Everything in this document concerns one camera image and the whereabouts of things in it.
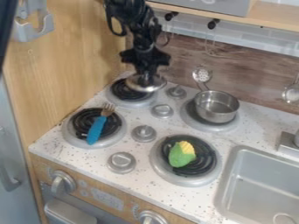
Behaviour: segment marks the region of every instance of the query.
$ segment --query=wood panel backsplash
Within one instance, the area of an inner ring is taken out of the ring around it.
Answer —
[[[299,58],[224,43],[215,44],[217,57],[212,57],[205,53],[203,39],[183,35],[175,35],[163,50],[171,55],[170,67],[160,72],[168,81],[196,88],[191,73],[202,65],[213,70],[212,80],[207,83],[210,89],[299,114],[299,106],[282,100],[282,91],[299,73]]]

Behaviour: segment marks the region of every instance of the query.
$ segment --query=white cabinet door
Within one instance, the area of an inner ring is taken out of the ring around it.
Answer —
[[[0,222],[40,223],[3,76],[0,76]]]

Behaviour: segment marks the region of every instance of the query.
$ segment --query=wooden cabinet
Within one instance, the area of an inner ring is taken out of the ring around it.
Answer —
[[[50,0],[47,5],[55,30],[29,43],[11,41],[3,68],[44,223],[27,148],[122,71],[118,53],[125,47],[125,39],[108,29],[102,1]]]
[[[55,164],[49,160],[31,154],[31,161],[34,166],[34,171],[39,181],[45,182],[48,185],[52,184],[51,173],[57,170],[66,172],[77,183],[77,189],[72,193],[72,196],[84,200],[102,210],[105,210],[115,216],[121,217],[129,223],[140,223],[136,218],[141,211],[150,210],[162,215],[170,224],[192,224],[187,219],[180,217],[177,214],[166,211],[158,206],[154,206],[147,201],[139,199],[133,195],[120,191],[110,185],[103,184],[97,180],[82,175],[76,171],[68,169],[62,165]],[[123,203],[122,206],[112,206],[111,202],[106,203],[104,199],[96,199],[95,192],[101,192],[109,195],[111,198]]]

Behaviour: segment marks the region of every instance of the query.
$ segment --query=wooden wall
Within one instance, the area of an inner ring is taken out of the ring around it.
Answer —
[[[282,91],[299,73],[299,58],[252,48],[216,43],[218,57],[205,53],[205,41],[174,35],[163,48],[172,57],[161,69],[168,81],[196,88],[191,73],[203,65],[213,70],[210,89],[226,91],[245,102],[299,114],[299,106],[282,100]]]
[[[48,8],[55,31],[30,43],[11,41],[4,65],[41,213],[27,147],[119,74],[117,55],[125,41],[109,31],[99,1],[50,0]]]

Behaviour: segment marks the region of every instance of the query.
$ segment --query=oven door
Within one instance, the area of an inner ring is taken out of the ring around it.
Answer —
[[[50,224],[129,224],[74,196],[54,198],[51,187],[45,183],[41,183],[41,189]]]

